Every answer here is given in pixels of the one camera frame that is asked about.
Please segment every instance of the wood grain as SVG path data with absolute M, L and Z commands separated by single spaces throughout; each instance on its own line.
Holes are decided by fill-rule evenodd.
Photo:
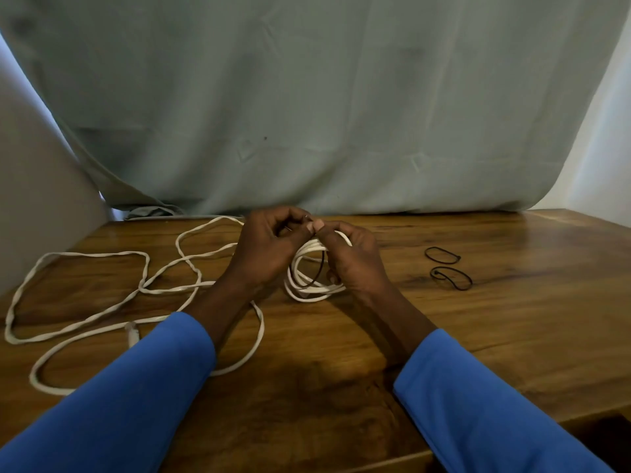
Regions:
M 562 424 L 631 406 L 631 231 L 568 211 L 344 218 L 374 231 L 390 278 L 433 322 Z M 150 273 L 177 257 L 176 236 L 203 220 L 113 222 L 73 250 L 142 250 Z M 222 222 L 182 242 L 186 254 L 236 241 Z M 441 246 L 475 285 L 454 290 L 429 277 L 424 250 Z M 196 261 L 218 277 L 230 252 Z M 138 284 L 140 257 L 61 259 L 28 287 L 17 334 L 31 336 L 118 302 Z M 189 283 L 185 265 L 155 286 Z M 140 295 L 99 325 L 169 313 L 186 294 Z M 0 307 L 6 311 L 8 296 Z M 266 334 L 247 365 L 207 382 L 182 422 L 163 471 L 390 471 L 431 454 L 392 396 L 401 358 L 387 333 L 346 294 L 300 304 L 281 290 L 261 302 Z M 248 314 L 220 354 L 226 365 L 252 345 Z M 33 362 L 58 340 L 0 342 L 0 444 L 59 398 L 28 385 Z M 76 387 L 126 348 L 122 332 L 69 346 L 44 379 Z

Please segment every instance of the curtain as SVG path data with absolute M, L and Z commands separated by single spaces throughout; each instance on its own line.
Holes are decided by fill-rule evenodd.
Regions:
M 555 182 L 628 8 L 0 0 L 0 29 L 114 207 L 517 210 Z

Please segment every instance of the green-gray fabric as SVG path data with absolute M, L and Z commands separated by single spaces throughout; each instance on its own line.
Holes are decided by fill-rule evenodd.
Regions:
M 0 0 L 110 204 L 523 209 L 629 0 Z

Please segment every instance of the person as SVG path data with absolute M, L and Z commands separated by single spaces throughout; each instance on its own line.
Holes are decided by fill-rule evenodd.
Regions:
M 394 393 L 447 471 L 610 471 L 407 301 L 370 231 L 309 216 L 297 207 L 251 213 L 217 283 L 7 443 L 0 471 L 157 471 L 240 312 L 312 235 L 328 249 L 328 275 L 409 356 Z

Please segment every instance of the blue sleeve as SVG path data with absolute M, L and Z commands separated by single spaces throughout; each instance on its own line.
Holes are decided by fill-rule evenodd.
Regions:
M 394 391 L 449 473 L 611 472 L 444 330 L 422 341 Z
M 156 472 L 215 367 L 203 327 L 171 314 L 0 450 L 0 471 Z

